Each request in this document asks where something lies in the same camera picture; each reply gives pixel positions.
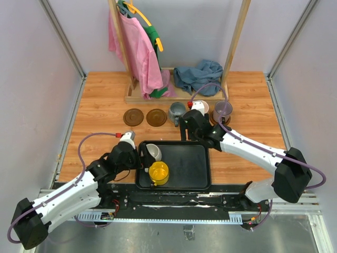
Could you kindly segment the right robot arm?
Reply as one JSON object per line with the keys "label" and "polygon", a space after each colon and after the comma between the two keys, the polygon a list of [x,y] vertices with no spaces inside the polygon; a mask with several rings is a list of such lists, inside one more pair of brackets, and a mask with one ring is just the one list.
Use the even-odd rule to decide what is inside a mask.
{"label": "right robot arm", "polygon": [[239,206],[250,211],[258,202],[281,198],[297,203],[312,179],[302,152],[296,148],[285,151],[253,141],[228,126],[212,125],[204,114],[193,109],[180,119],[181,136],[220,152],[237,155],[271,174],[258,182],[248,182],[239,196]]}

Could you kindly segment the white speckled mug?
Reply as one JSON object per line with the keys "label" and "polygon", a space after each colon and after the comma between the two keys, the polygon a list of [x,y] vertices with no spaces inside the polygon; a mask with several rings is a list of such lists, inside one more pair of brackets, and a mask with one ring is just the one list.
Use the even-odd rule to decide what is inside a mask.
{"label": "white speckled mug", "polygon": [[[158,146],[150,143],[146,145],[149,152],[151,153],[151,155],[155,158],[156,161],[161,161],[162,160],[162,153],[161,150]],[[144,168],[145,172],[148,173],[149,172],[149,168]]]}

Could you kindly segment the purple glass mug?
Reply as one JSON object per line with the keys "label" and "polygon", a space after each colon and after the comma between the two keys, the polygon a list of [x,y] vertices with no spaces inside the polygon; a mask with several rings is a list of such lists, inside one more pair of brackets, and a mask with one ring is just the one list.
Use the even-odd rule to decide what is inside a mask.
{"label": "purple glass mug", "polygon": [[225,102],[225,101],[218,101],[215,106],[214,106],[214,110],[213,110],[213,118],[216,120],[220,118],[220,115],[222,115],[222,117],[226,117],[226,119],[228,117],[231,116],[231,113],[233,112],[233,107],[229,102]]}

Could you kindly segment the brown wooden coaster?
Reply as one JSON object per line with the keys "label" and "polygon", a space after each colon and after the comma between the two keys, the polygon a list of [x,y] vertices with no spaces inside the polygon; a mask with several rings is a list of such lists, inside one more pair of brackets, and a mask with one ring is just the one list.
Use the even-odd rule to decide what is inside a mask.
{"label": "brown wooden coaster", "polygon": [[[223,125],[228,125],[228,124],[230,123],[230,121],[231,121],[231,117],[228,117],[227,119],[226,119],[226,117],[222,117],[222,124],[223,124]],[[213,125],[219,123],[219,122],[218,122],[218,119],[215,120],[215,119],[213,118],[213,114],[212,114],[212,113],[210,114],[210,122],[211,122]]]}
{"label": "brown wooden coaster", "polygon": [[152,109],[146,115],[147,123],[152,127],[160,127],[167,120],[166,113],[161,109]]}
{"label": "brown wooden coaster", "polygon": [[140,125],[144,120],[144,114],[140,109],[132,108],[127,110],[123,115],[123,121],[130,127]]}

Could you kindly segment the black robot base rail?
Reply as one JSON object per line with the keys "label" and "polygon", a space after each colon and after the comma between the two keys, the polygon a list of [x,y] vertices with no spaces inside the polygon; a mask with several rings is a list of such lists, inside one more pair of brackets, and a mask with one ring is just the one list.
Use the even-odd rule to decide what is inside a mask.
{"label": "black robot base rail", "polygon": [[135,184],[108,184],[106,191],[81,193],[55,205],[59,216],[77,216],[87,209],[102,211],[99,221],[226,222],[231,213],[245,217],[239,223],[256,223],[271,210],[268,197],[251,202],[243,184],[213,184],[206,190],[140,189]]}

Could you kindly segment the pink mug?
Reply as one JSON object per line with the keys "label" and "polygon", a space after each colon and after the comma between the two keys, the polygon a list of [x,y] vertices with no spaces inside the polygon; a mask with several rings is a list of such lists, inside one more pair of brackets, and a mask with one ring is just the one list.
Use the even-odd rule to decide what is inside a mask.
{"label": "pink mug", "polygon": [[207,102],[200,100],[200,102],[204,105],[204,113],[208,113],[209,112],[209,105]]}

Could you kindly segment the grey mug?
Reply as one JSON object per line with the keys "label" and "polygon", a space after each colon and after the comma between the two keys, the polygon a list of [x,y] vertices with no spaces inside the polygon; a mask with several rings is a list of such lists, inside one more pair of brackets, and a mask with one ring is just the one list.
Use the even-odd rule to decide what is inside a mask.
{"label": "grey mug", "polygon": [[168,119],[175,127],[178,127],[180,117],[182,117],[186,112],[186,107],[181,102],[174,102],[171,104],[168,110]]}

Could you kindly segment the yellow mug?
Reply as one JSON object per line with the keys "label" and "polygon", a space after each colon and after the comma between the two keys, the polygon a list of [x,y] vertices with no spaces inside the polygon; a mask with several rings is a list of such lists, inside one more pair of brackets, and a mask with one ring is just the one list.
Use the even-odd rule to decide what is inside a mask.
{"label": "yellow mug", "polygon": [[151,185],[162,186],[165,185],[170,176],[170,170],[168,165],[163,161],[154,162],[148,170],[150,179],[152,181]]}

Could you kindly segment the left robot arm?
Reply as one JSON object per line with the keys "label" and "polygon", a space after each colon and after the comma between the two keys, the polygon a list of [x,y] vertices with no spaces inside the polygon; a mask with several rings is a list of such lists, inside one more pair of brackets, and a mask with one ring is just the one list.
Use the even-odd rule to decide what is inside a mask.
{"label": "left robot arm", "polygon": [[33,201],[21,200],[9,230],[15,231],[17,243],[30,250],[71,217],[97,206],[108,208],[113,202],[108,183],[119,173],[148,168],[161,158],[161,151],[147,144],[135,148],[121,141],[110,153],[85,166],[84,171],[62,187]]}

